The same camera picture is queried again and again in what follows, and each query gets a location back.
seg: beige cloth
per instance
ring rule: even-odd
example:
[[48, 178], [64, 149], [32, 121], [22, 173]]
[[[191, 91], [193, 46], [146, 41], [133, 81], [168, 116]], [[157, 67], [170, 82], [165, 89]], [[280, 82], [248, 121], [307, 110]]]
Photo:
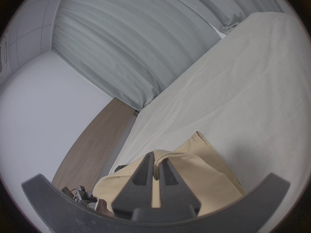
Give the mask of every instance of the beige cloth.
[[[243, 188], [225, 161], [200, 132], [173, 152], [154, 150], [154, 180], [152, 207], [160, 207], [158, 172], [159, 164], [169, 158], [180, 176], [201, 202], [199, 216], [216, 211], [245, 194]], [[111, 203], [130, 179], [144, 157], [120, 169], [114, 174], [101, 178], [95, 185], [93, 195]]]

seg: wooden headboard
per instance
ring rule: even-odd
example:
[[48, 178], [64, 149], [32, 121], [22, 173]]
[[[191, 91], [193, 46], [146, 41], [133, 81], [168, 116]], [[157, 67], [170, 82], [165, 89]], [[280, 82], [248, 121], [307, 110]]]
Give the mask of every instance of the wooden headboard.
[[114, 98], [86, 127], [61, 162], [52, 184], [90, 191], [134, 109]]

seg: folded garment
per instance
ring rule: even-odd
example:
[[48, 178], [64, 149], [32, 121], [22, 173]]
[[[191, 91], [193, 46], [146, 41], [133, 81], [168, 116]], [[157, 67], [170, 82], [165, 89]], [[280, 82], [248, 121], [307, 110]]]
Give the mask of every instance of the folded garment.
[[[227, 206], [245, 194], [231, 169], [200, 132], [196, 132], [173, 152], [165, 150], [153, 152], [155, 160], [151, 205], [153, 208], [161, 206], [159, 164], [166, 158], [171, 161], [185, 183], [200, 200], [201, 209], [198, 216]], [[100, 200], [105, 200], [109, 211], [112, 212], [111, 203], [142, 160], [143, 157], [114, 174], [101, 178], [95, 185], [93, 195]]]

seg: white bed sheet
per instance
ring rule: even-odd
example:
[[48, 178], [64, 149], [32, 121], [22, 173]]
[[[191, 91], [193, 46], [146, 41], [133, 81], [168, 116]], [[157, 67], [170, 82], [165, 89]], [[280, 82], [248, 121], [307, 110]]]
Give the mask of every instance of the white bed sheet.
[[291, 182], [270, 231], [303, 190], [311, 166], [311, 44], [293, 16], [251, 14], [144, 108], [110, 173], [200, 131], [246, 192], [268, 173]]

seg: brown wooden panel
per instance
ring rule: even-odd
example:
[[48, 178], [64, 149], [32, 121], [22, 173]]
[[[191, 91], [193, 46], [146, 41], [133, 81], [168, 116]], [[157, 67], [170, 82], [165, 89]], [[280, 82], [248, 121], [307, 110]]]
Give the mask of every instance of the brown wooden panel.
[[91, 190], [134, 109], [114, 98], [87, 126], [61, 162], [52, 180], [59, 189], [79, 185]]

